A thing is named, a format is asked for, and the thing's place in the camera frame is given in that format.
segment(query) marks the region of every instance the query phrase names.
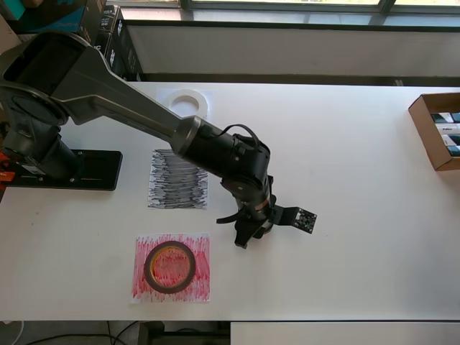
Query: black box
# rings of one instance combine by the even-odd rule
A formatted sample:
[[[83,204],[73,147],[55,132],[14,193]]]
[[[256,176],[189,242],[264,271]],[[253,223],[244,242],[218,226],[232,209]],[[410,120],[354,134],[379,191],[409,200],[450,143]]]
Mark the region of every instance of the black box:
[[[115,45],[114,37],[108,32],[99,32],[94,47],[106,58],[112,72],[124,80],[129,80],[130,73],[123,62],[119,48]]]
[[[44,0],[26,9],[19,20],[8,21],[22,40],[45,30],[72,32],[94,45],[106,0]]]
[[[123,14],[117,5],[105,6],[101,19],[101,32],[112,34],[115,44],[121,50],[124,64],[132,74],[130,80],[140,81],[139,74],[142,74],[142,67],[137,57],[136,50],[131,40],[127,26],[124,24]]]

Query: paper sheet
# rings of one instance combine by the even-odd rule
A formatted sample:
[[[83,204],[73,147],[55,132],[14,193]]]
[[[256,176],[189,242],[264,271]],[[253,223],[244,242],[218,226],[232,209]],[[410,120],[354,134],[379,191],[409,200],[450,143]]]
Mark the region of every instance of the paper sheet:
[[[208,205],[208,173],[174,155],[171,149],[152,154],[149,208],[204,208]]]
[[[166,241],[184,243],[193,253],[196,262],[192,283],[183,291],[164,294],[153,290],[145,280],[144,264],[149,253]],[[207,302],[211,291],[209,262],[209,235],[207,234],[164,234],[139,236],[136,240],[134,275],[132,279],[132,303],[148,302]]]

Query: window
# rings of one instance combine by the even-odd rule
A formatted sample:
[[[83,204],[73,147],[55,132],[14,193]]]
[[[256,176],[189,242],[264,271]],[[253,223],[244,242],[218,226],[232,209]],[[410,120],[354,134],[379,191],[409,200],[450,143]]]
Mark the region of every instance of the window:
[[[122,6],[360,14],[460,14],[460,0],[112,0]]]
[[[379,0],[201,0],[201,1],[235,1],[235,2],[282,2],[289,4],[320,4],[320,5],[377,5]]]
[[[396,0],[395,5],[460,6],[460,0]]]

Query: white tape roll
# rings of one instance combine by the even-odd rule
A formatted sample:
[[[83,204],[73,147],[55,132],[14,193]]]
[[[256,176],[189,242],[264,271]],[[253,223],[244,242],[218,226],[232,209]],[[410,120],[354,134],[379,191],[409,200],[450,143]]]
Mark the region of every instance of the white tape roll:
[[[164,106],[169,110],[172,110],[172,107],[179,102],[188,102],[193,104],[198,108],[196,114],[188,114],[190,116],[197,115],[202,119],[205,119],[208,116],[208,102],[206,98],[195,90],[177,90],[176,92],[171,93],[166,97]]]

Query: open cardboard box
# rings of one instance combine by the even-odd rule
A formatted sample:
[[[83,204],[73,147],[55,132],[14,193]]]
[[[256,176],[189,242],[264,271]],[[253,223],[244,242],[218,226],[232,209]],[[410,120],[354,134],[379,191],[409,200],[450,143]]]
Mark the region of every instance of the open cardboard box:
[[[0,54],[20,44],[19,38],[0,15]]]
[[[460,157],[451,156],[431,114],[458,112],[460,112],[460,93],[423,94],[409,108],[409,113],[436,171],[460,169]]]

